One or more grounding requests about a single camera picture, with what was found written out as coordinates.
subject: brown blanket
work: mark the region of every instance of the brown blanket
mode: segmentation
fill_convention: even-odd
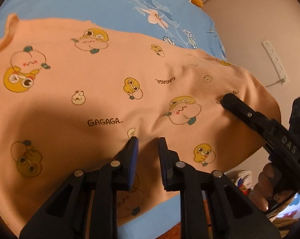
[[[276,218],[273,224],[279,229],[281,237],[284,238],[294,227],[298,219]],[[176,224],[169,231],[159,236],[157,239],[179,239],[181,233],[181,223]]]

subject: floral print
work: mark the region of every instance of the floral print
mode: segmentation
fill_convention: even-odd
[[[159,24],[161,28],[163,28],[164,30],[166,30],[166,28],[168,27],[168,24],[161,19],[161,17],[158,15],[158,11],[150,9],[150,10],[145,10],[142,9],[144,12],[150,14],[148,17],[148,22],[151,24]]]
[[[143,16],[148,13],[148,22],[158,24],[170,36],[164,36],[165,42],[182,48],[197,49],[192,33],[181,28],[180,24],[172,18],[168,7],[161,5],[156,0],[132,0],[129,3],[133,3],[134,9]]]
[[[166,36],[163,37],[163,41],[166,42],[166,43],[168,43],[168,44],[171,44],[173,46],[176,46],[176,44],[174,43],[174,41],[172,41],[171,39],[169,39]]]

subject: electrical outlet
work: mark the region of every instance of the electrical outlet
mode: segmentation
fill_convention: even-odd
[[[288,82],[288,76],[287,73],[285,71],[285,68],[283,67],[282,62],[280,61],[274,47],[272,46],[272,44],[270,43],[269,40],[265,40],[262,42],[264,48],[266,49],[271,61],[274,64],[274,67],[276,68],[276,71],[278,73],[278,76],[281,80],[281,84]]]

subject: beige wall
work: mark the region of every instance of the beige wall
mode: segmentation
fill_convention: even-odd
[[[284,85],[268,88],[288,128],[292,102],[300,96],[300,5],[297,0],[207,0],[205,11],[227,52],[228,61],[254,74],[265,86],[279,80],[261,42],[269,39],[289,77]],[[268,162],[268,153],[261,149],[235,170],[249,169],[254,182]]]

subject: plush toy foot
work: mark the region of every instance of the plush toy foot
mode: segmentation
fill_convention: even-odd
[[[204,7],[202,0],[191,0],[191,3],[193,3],[194,5],[196,5],[198,7]]]

